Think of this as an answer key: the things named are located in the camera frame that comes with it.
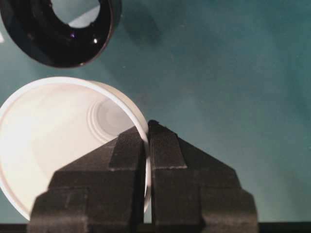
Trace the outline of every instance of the black vise jaw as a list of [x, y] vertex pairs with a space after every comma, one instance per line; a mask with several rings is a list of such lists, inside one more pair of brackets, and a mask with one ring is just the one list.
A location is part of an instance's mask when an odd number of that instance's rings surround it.
[[[257, 233], [253, 196], [234, 169], [149, 122], [156, 233]], [[56, 171], [28, 233], [134, 233], [143, 224], [146, 154], [131, 128]]]

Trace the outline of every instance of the white plastic cup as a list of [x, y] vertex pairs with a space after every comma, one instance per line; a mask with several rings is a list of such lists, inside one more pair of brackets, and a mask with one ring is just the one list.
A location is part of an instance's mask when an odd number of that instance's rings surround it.
[[[29, 220], [35, 198], [46, 191], [56, 170], [133, 126], [148, 152], [148, 124], [119, 90], [70, 77], [29, 83], [0, 108], [0, 187]], [[145, 211], [150, 187], [147, 156]]]

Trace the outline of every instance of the green background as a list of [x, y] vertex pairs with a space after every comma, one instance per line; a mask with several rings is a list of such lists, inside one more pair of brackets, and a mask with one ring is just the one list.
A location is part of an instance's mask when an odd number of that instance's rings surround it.
[[[64, 20], [95, 6], [53, 2]], [[73, 69], [31, 60], [0, 32], [0, 103], [50, 76], [107, 83], [235, 168], [260, 221], [311, 221], [311, 1], [123, 0], [106, 50]], [[13, 222], [25, 220], [0, 193], [0, 223]]]

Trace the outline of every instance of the cup rim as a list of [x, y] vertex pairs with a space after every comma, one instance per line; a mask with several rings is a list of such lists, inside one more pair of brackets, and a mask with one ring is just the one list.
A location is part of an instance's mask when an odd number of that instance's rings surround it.
[[[141, 139], [144, 141], [145, 149], [148, 149], [148, 124], [147, 122], [140, 122], [139, 119], [135, 116], [133, 111], [116, 95], [111, 93], [109, 90], [105, 89], [102, 86], [99, 86], [96, 84], [96, 82], [79, 79], [79, 78], [73, 78], [73, 77], [49, 77], [49, 78], [43, 78], [39, 79], [33, 82], [30, 82], [21, 88], [19, 88], [17, 91], [15, 91], [0, 107], [0, 124], [3, 118], [5, 117], [5, 114], [7, 110], [10, 108], [10, 106], [23, 94], [27, 93], [28, 91], [44, 86], [47, 84], [57, 84], [57, 83], [66, 83], [66, 84], [75, 84], [79, 86], [84, 86], [87, 88], [90, 88], [94, 91], [97, 91], [98, 93], [108, 97], [112, 101], [114, 101], [132, 120], [135, 127], [137, 128], [139, 135]], [[146, 187], [145, 187], [145, 211], [148, 206], [148, 202], [150, 199], [150, 193], [149, 193], [149, 187], [151, 185], [151, 177], [149, 174], [146, 174]], [[0, 160], [0, 188], [7, 197], [7, 199], [10, 201], [10, 203], [17, 209], [17, 211], [22, 214], [27, 220], [30, 220], [30, 213], [26, 211], [25, 206], [18, 200], [18, 198], [15, 196], [13, 191], [11, 190], [8, 182], [5, 179], [4, 173], [2, 171], [1, 166], [1, 160]]]

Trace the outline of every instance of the teal tabletop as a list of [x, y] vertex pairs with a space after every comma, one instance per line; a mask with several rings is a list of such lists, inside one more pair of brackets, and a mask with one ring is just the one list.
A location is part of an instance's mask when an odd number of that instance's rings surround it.
[[[53, 7], [70, 22], [97, 3]], [[0, 103], [45, 77], [106, 83], [235, 168], [260, 221], [311, 221], [309, 59], [309, 0], [123, 0], [107, 48], [79, 68], [32, 60], [0, 22]], [[24, 222], [1, 192], [0, 223]]]

